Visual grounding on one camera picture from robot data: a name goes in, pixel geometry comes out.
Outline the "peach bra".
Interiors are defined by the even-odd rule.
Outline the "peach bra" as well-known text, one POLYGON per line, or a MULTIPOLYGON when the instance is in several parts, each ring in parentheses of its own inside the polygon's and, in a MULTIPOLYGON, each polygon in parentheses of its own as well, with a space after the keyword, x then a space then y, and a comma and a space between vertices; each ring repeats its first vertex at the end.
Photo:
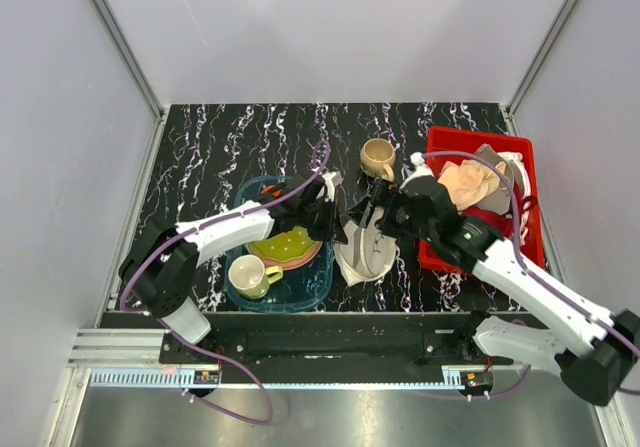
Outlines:
POLYGON ((438 177, 459 212, 465 211, 492 193, 501 181, 494 170, 475 160, 461 164, 447 161, 438 177))

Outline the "red bra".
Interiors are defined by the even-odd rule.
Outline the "red bra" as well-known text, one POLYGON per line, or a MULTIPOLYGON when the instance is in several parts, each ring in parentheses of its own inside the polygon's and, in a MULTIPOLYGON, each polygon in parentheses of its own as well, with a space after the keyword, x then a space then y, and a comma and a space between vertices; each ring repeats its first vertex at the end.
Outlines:
MULTIPOLYGON (((521 199, 518 203, 519 211, 519 227, 520 227, 520 244, 526 243, 526 237, 529 233, 527 227, 530 211, 538 205, 538 199, 534 195, 529 195, 521 199)), ((513 234, 513 215, 505 213, 499 215, 493 211, 480 209, 477 206, 471 206, 464 211, 466 215, 476 216, 493 227, 497 228, 503 235, 511 237, 513 234)))

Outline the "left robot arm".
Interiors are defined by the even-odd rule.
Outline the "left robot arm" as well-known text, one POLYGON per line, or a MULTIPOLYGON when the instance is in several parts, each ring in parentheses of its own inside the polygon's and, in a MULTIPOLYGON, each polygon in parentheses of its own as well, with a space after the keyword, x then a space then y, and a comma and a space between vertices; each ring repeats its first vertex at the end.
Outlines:
POLYGON ((220 254, 295 227, 306 229, 316 241, 344 243, 336 198, 341 183, 336 171, 307 179, 295 176, 228 212, 175 225, 152 224, 119 267, 125 286, 121 301, 135 295, 153 318, 182 337, 181 351, 190 360, 208 361, 216 339, 188 293, 196 269, 220 254))

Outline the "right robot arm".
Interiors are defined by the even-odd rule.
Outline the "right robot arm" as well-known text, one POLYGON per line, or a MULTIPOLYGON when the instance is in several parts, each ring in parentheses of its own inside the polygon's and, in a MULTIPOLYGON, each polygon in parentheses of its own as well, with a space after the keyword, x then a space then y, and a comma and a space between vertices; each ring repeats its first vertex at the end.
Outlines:
POLYGON ((600 407, 638 362, 637 314, 613 313, 522 257, 497 228, 459 213, 434 177, 419 176, 402 186, 377 179, 348 215, 385 236, 427 241, 445 262, 507 294, 544 325, 536 329, 477 314, 453 341, 463 362, 486 355, 510 358, 560 377, 579 398, 600 407))

